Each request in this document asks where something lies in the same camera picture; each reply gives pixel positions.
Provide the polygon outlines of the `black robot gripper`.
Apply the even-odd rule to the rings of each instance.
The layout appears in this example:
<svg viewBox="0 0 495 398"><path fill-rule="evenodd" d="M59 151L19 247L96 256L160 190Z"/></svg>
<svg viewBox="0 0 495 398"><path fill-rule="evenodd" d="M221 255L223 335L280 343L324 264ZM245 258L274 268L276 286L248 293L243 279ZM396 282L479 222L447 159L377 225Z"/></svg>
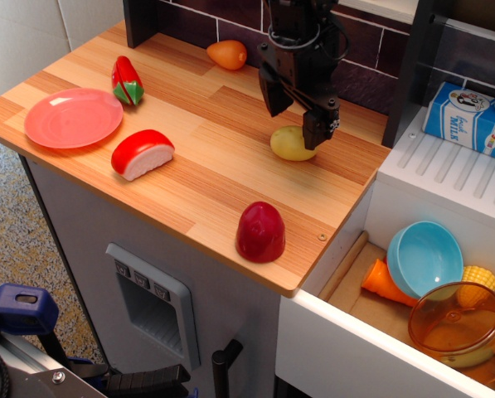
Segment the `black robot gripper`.
<svg viewBox="0 0 495 398"><path fill-rule="evenodd" d="M340 30L316 28L311 36L279 36L270 28L258 47L259 83L269 114L275 117L292 103L303 114L305 148L330 140L340 125L339 99L331 76L340 61Z"/></svg>

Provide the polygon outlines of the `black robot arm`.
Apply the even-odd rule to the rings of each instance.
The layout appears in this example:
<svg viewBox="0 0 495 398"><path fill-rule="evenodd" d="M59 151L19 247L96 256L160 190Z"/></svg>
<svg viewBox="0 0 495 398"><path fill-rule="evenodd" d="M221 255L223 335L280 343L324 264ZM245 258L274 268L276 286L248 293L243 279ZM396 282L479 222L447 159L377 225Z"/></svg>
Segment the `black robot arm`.
<svg viewBox="0 0 495 398"><path fill-rule="evenodd" d="M348 49L347 35L332 13L335 1L267 1L268 40L258 46L260 89L271 116L299 104L308 150L332 138L339 125L339 98L332 74Z"/></svg>

